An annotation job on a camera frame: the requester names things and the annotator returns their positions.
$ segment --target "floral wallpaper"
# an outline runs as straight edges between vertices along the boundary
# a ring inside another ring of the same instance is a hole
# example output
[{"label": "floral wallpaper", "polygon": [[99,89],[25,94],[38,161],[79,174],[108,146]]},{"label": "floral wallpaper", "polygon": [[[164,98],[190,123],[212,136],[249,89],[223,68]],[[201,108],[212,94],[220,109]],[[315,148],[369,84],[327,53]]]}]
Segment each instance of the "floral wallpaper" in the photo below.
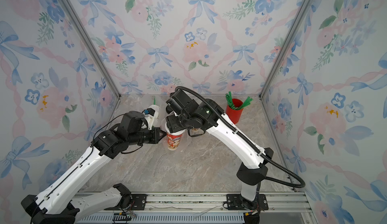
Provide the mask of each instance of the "floral wallpaper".
[{"label": "floral wallpaper", "polygon": [[57,0],[0,0],[0,222],[59,178],[116,98]]},{"label": "floral wallpaper", "polygon": [[[259,93],[302,4],[70,1],[119,91],[126,94],[169,94],[176,86],[201,94]],[[292,53],[290,59],[296,62],[299,56]]]},{"label": "floral wallpaper", "polygon": [[387,223],[386,13],[314,0],[263,99],[319,224]]}]

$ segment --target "plastic cup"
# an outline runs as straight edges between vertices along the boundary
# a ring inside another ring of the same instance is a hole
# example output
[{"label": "plastic cup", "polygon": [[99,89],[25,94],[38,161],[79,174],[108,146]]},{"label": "plastic cup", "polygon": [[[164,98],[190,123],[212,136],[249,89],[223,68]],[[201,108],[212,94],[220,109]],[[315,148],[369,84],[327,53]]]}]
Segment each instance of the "plastic cup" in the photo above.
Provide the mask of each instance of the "plastic cup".
[{"label": "plastic cup", "polygon": [[167,123],[165,123],[165,129],[167,130],[168,149],[169,150],[176,150],[177,147],[180,144],[181,137],[183,136],[183,133],[185,132],[185,129],[181,130],[181,131],[178,131],[178,132],[174,132],[174,133],[171,134],[169,132],[168,127],[167,127]]},{"label": "plastic cup", "polygon": [[[233,103],[234,103],[235,107],[240,107],[243,104],[243,102],[241,100],[235,99],[235,98],[233,98]],[[242,115],[242,111],[243,111],[243,109],[241,109],[241,110],[233,110],[228,105],[226,107],[226,114],[228,115],[228,117],[230,118],[230,120],[234,124],[237,124],[239,122],[239,119],[240,119],[240,117]]]}]

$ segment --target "green straw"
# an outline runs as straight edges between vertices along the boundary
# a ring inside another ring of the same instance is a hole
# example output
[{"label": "green straw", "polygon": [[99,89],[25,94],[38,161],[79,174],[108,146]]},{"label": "green straw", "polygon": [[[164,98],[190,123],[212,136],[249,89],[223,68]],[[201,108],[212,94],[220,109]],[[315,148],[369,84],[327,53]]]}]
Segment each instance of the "green straw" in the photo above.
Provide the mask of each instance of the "green straw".
[{"label": "green straw", "polygon": [[244,101],[244,103],[239,106],[239,107],[235,107],[234,103],[233,103],[233,97],[231,95],[231,91],[229,91],[227,94],[226,94],[226,100],[227,100],[227,105],[232,109],[232,110],[242,110],[243,108],[245,108],[246,106],[250,105],[250,102],[253,100],[253,98],[251,98],[250,96],[247,97],[247,99]]}]

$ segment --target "red cup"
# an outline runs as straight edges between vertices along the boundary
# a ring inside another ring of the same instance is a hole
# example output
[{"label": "red cup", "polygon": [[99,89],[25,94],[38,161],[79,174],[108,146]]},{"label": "red cup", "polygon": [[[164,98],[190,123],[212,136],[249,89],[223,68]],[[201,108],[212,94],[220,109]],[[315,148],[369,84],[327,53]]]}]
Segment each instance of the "red cup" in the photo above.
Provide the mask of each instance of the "red cup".
[{"label": "red cup", "polygon": [[[241,100],[235,99],[235,98],[233,98],[233,103],[235,107],[240,107],[243,104]],[[226,108],[226,114],[234,124],[237,124],[239,122],[239,119],[241,118],[241,115],[242,115],[242,111],[243,109],[233,110],[228,105]]]}]

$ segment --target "marble floor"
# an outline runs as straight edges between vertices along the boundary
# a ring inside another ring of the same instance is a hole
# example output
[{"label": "marble floor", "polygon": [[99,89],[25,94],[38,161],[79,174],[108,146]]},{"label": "marble floor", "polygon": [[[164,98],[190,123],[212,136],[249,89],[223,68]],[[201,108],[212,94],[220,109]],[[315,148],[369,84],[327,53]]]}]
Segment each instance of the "marble floor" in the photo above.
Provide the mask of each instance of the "marble floor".
[{"label": "marble floor", "polygon": [[[254,101],[243,110],[237,126],[258,145],[271,147],[274,150],[273,160],[281,163],[258,96],[252,97]],[[224,96],[208,98],[226,109]],[[244,101],[247,96],[238,98]],[[162,96],[162,101],[165,102],[166,99],[166,96]],[[123,99],[114,115],[130,110],[140,110],[135,104],[138,101],[139,99],[128,99],[127,101]],[[136,148],[137,146],[129,146],[128,151]],[[101,192],[117,183],[125,184],[132,192],[240,191],[241,182],[236,177],[236,172],[241,161],[220,140],[206,133],[203,136],[192,138],[191,143],[181,150],[171,151],[163,144],[144,144],[143,148],[137,152],[127,155],[119,154],[94,174],[84,186],[83,191]],[[289,181],[285,173],[279,169],[270,164],[267,164],[267,167],[267,176]],[[264,180],[261,184],[261,191],[289,192],[292,190],[290,187]]]}]

